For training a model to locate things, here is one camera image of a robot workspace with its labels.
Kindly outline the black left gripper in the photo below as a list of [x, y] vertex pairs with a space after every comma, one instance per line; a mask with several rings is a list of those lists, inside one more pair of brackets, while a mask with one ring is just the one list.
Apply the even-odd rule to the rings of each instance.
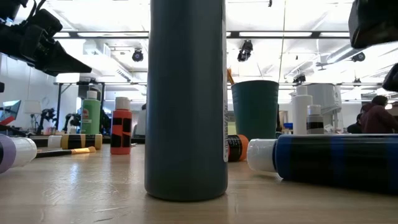
[[92, 71], [91, 67], [68, 54], [59, 41], [55, 41], [49, 48], [44, 33], [36, 25], [20, 31], [15, 26], [1, 24], [1, 53], [26, 62], [53, 77], [61, 73]]

